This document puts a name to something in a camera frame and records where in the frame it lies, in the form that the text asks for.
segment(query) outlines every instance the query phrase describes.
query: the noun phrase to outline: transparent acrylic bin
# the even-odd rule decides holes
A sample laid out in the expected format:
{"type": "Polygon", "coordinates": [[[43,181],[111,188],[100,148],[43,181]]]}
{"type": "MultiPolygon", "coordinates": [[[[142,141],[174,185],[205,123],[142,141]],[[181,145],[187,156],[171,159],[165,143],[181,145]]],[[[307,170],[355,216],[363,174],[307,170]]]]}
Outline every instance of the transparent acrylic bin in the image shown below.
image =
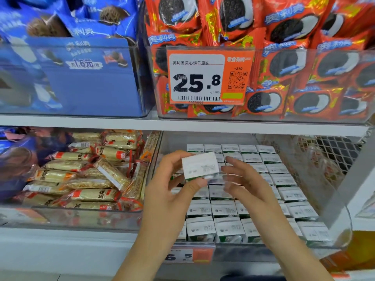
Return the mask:
{"type": "MultiPolygon", "coordinates": [[[[178,47],[178,50],[198,49],[218,53],[251,50],[178,47]]],[[[256,91],[246,82],[244,104],[231,106],[220,102],[170,104],[168,73],[160,69],[166,67],[166,50],[166,46],[147,47],[160,118],[361,124],[375,111],[375,51],[334,50],[334,54],[316,49],[275,49],[265,54],[256,51],[250,73],[250,77],[256,75],[253,85],[256,91]]]]}
{"type": "Polygon", "coordinates": [[[124,39],[108,39],[105,47],[45,40],[45,46],[0,44],[0,113],[139,118],[154,106],[144,48],[124,39]]]}

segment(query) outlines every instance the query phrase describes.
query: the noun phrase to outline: price number 25.8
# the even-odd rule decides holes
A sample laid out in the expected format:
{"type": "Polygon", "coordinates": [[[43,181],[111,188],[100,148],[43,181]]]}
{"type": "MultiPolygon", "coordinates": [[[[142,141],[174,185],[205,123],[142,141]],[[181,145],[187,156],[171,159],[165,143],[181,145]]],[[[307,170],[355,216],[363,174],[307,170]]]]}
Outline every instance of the price number 25.8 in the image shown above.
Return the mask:
{"type": "MultiPolygon", "coordinates": [[[[184,74],[177,74],[173,77],[176,81],[181,80],[180,83],[174,86],[173,91],[174,92],[187,92],[188,90],[190,92],[200,92],[203,90],[204,85],[203,82],[200,80],[203,80],[202,74],[190,74],[190,88],[188,89],[185,87],[185,85],[188,82],[188,77],[184,74]]],[[[220,85],[221,76],[220,75],[213,75],[211,85],[218,86],[220,85]]]]}

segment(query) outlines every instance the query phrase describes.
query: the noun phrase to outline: price label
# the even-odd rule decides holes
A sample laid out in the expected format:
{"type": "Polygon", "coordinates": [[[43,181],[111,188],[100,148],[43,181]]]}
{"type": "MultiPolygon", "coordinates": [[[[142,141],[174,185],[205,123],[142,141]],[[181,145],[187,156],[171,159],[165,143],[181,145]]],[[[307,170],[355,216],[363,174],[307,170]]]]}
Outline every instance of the price label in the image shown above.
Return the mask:
{"type": "Polygon", "coordinates": [[[243,104],[254,51],[167,48],[170,103],[243,104]]]}

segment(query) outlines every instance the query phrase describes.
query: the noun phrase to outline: price tag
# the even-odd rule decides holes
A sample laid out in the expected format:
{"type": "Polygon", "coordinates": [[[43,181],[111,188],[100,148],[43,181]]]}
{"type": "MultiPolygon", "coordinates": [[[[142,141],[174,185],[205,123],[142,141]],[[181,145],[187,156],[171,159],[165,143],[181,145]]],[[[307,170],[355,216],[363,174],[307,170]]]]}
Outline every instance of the price tag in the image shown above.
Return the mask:
{"type": "Polygon", "coordinates": [[[170,103],[243,104],[254,53],[168,47],[170,103]]]}

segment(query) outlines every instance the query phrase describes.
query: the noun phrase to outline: barcode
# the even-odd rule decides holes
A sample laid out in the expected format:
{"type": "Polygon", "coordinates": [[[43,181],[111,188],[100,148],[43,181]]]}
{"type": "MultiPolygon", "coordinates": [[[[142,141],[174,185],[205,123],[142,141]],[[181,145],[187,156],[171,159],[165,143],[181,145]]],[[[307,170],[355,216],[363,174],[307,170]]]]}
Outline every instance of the barcode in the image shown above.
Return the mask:
{"type": "Polygon", "coordinates": [[[184,101],[221,101],[220,97],[201,97],[191,95],[179,95],[179,100],[184,101]]]}

